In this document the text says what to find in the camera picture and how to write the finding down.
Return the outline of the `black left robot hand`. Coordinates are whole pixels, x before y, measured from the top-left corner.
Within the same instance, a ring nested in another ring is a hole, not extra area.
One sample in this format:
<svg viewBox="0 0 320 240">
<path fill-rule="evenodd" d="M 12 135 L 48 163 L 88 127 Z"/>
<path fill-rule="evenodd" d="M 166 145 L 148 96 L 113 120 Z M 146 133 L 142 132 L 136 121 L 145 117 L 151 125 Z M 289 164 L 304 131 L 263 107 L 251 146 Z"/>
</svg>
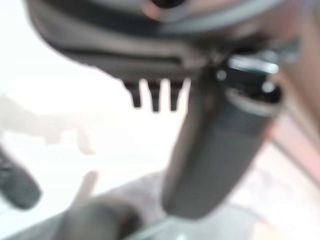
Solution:
<svg viewBox="0 0 320 240">
<path fill-rule="evenodd" d="M 190 79 L 187 115 L 166 172 L 162 205 L 198 219 L 238 183 L 283 103 L 268 77 L 298 35 L 305 0 L 28 0 L 30 20 L 52 48 L 120 79 L 154 111 L 160 81 L 171 109 Z"/>
</svg>

